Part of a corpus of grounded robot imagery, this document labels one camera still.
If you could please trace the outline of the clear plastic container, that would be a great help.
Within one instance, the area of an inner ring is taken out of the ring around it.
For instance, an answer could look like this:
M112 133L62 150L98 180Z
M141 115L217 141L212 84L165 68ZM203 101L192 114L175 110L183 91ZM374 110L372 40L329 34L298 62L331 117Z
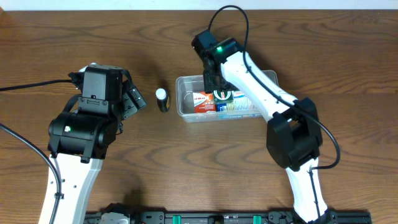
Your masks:
M212 111L209 113L195 113L193 92L204 91L203 76L184 76L176 81L177 112L188 123L219 121L227 119L257 118L261 116L259 110L244 111Z

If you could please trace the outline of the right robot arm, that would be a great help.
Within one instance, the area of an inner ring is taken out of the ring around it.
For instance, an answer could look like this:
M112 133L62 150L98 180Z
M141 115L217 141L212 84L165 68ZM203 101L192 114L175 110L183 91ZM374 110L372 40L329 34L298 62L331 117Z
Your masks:
M298 217L304 223L325 222L328 206L316 170L323 139L314 121L315 104L282 90L234 38L218 42L204 30L192 47L203 62L205 90L242 91L266 121L266 148L287 172Z

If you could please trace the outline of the dark green square box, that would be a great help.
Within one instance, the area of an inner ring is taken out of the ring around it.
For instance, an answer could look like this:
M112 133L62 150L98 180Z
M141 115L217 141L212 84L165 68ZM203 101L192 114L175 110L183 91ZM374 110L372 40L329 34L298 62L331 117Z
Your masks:
M233 101L233 91L213 91L213 98L216 104L227 104Z

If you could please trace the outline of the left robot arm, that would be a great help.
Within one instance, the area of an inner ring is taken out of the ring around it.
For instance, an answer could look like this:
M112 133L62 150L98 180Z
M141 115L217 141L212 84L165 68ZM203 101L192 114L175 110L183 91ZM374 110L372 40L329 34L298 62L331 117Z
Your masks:
M122 121L146 106L130 73L92 63L68 75L81 92L49 125L49 172L40 223L83 223L95 180Z

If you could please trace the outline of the white green medicine box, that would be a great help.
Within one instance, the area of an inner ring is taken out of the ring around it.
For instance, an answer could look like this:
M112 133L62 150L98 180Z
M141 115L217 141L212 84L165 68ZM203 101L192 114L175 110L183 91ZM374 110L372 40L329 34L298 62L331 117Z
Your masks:
M233 98L242 98L245 94L242 91L233 91Z

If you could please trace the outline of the red medicine box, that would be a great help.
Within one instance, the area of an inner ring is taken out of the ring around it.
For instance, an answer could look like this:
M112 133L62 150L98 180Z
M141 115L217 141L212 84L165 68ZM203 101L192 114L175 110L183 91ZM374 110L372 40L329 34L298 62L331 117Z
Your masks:
M195 113L209 113L216 111L214 96L204 91L193 92L193 105Z

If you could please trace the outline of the blue medicine box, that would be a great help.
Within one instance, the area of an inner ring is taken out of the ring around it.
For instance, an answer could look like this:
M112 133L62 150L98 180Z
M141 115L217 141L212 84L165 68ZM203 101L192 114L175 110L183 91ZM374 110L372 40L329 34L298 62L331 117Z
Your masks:
M248 99L246 95L242 98L233 98L233 101L231 103L215 105L217 111L244 111L256 109L254 104Z

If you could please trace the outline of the dark bottle white cap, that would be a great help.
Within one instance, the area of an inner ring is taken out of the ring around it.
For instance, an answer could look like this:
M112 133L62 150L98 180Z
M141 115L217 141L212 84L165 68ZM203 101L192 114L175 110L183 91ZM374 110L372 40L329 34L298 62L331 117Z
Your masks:
M170 96L163 88L158 88L155 92L157 98L157 105L161 112L168 112L170 109Z

